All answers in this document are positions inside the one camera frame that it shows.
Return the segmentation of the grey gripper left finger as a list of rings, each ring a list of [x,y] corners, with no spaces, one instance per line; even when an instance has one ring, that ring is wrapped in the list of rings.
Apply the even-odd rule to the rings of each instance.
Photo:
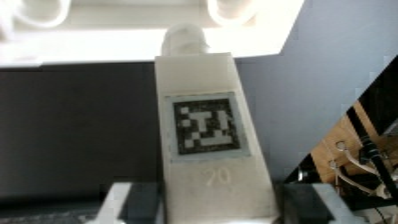
[[[160,189],[154,182],[112,184],[96,217],[87,224],[163,224]]]

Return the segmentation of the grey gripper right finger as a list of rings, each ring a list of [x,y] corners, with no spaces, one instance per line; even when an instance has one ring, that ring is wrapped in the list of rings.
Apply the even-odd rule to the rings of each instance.
[[[362,224],[328,184],[277,187],[280,224]]]

